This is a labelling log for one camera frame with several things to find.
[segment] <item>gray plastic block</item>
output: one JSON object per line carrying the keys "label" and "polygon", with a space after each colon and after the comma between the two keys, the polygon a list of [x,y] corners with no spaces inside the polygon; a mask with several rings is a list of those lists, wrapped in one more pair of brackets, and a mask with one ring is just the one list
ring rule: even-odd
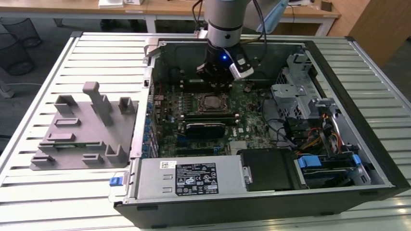
{"label": "gray plastic block", "polygon": [[54,124],[57,127],[74,127],[74,126],[81,126],[82,121],[79,120],[79,118],[65,118],[65,119],[58,119]]}
{"label": "gray plastic block", "polygon": [[71,95],[61,95],[57,99],[57,102],[54,103],[54,106],[57,107],[63,117],[74,116],[71,107],[77,105],[78,103]]}
{"label": "gray plastic block", "polygon": [[89,150],[106,150],[106,143],[102,142],[89,142],[89,144],[86,145],[86,148]]}
{"label": "gray plastic block", "polygon": [[50,155],[34,156],[33,164],[38,167],[51,167],[55,164],[55,159]]}
{"label": "gray plastic block", "polygon": [[39,149],[46,153],[58,151],[58,148],[55,147],[54,142],[42,142],[39,144]]}
{"label": "gray plastic block", "polygon": [[111,126],[114,124],[114,120],[110,116],[113,108],[111,104],[109,104],[107,97],[103,97],[99,93],[99,87],[101,85],[98,82],[86,82],[83,86],[83,92],[91,98],[94,109],[98,112],[105,125]]}
{"label": "gray plastic block", "polygon": [[127,166],[130,148],[138,114],[138,101],[127,98],[105,104],[113,125],[106,126],[101,113],[97,114],[95,102],[71,102],[65,96],[73,111],[71,117],[59,112],[55,115],[39,150],[33,159],[33,170],[122,168]]}
{"label": "gray plastic block", "polygon": [[137,113],[137,109],[134,106],[134,102],[130,97],[122,97],[119,100],[119,109],[122,114],[134,114]]}
{"label": "gray plastic block", "polygon": [[73,133],[51,133],[47,137],[49,141],[75,141],[77,136]]}
{"label": "gray plastic block", "polygon": [[123,163],[129,160],[129,156],[122,148],[122,145],[118,146],[117,151],[114,151],[114,149],[109,145],[105,155],[111,163]]}
{"label": "gray plastic block", "polygon": [[98,153],[83,154],[83,162],[87,165],[101,165],[105,163],[102,156]]}

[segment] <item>wooden table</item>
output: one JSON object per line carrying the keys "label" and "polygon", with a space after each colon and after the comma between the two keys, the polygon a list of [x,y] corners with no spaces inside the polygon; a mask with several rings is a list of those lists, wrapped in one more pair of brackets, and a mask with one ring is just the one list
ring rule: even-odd
{"label": "wooden table", "polygon": [[[190,0],[146,0],[142,5],[99,9],[99,0],[2,0],[0,17],[143,19],[147,30],[155,33],[157,20],[193,20]],[[321,24],[318,36],[326,36],[340,12],[304,6],[289,8],[281,22]]]}

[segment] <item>black plastic cover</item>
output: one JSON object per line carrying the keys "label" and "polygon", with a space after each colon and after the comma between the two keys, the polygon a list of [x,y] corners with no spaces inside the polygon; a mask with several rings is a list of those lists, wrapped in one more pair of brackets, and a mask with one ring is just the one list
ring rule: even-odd
{"label": "black plastic cover", "polygon": [[293,153],[289,149],[244,149],[244,167],[250,167],[253,183],[248,184],[248,191],[286,191],[306,189],[302,185]]}

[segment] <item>red wire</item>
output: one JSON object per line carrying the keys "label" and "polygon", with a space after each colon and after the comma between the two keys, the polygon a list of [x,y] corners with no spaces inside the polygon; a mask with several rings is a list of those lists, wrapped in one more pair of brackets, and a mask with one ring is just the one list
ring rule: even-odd
{"label": "red wire", "polygon": [[309,139],[308,139],[308,141],[310,140],[312,133],[313,133],[316,130],[318,130],[318,129],[322,129],[322,128],[313,128],[313,129],[310,130],[310,132],[309,132]]}

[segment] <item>motherboard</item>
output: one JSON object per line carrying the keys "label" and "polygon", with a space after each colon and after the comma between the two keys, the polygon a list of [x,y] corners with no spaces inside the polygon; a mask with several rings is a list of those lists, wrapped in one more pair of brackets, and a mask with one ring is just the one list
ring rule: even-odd
{"label": "motherboard", "polygon": [[219,94],[187,92],[182,85],[158,86],[159,157],[233,155],[246,148],[273,148],[262,118],[266,91],[250,81],[234,82],[230,91]]}

